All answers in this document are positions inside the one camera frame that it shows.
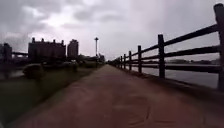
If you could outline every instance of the concrete walkway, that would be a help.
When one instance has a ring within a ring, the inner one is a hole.
[[[224,108],[104,66],[13,128],[224,128]]]

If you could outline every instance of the tall building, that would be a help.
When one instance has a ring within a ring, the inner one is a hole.
[[[35,41],[32,38],[32,42],[29,43],[28,57],[30,60],[39,62],[50,62],[52,60],[63,60],[65,59],[66,46],[64,41],[61,43],[44,41]]]
[[[69,59],[77,59],[79,55],[79,42],[77,40],[70,41],[67,47],[67,57]]]
[[[0,60],[9,61],[12,59],[12,47],[8,43],[0,44]]]

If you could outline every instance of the green lawn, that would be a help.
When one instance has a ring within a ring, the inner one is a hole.
[[[90,74],[94,69],[79,68],[78,72],[48,71],[37,83],[25,77],[0,82],[0,121],[7,124],[38,105],[70,83]]]

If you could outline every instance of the lamp post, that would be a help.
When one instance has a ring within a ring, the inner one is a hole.
[[[98,42],[99,38],[96,37],[94,40],[96,41],[96,67],[97,67],[97,63],[98,63],[98,57],[97,57],[97,42]]]

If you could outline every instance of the bush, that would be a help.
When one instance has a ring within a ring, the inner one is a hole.
[[[28,79],[41,79],[44,76],[44,70],[40,64],[30,64],[23,69],[23,73]]]
[[[62,64],[62,67],[65,68],[68,71],[77,72],[78,64],[74,62],[64,62]]]
[[[86,62],[85,64],[85,68],[95,68],[96,67],[96,62]]]

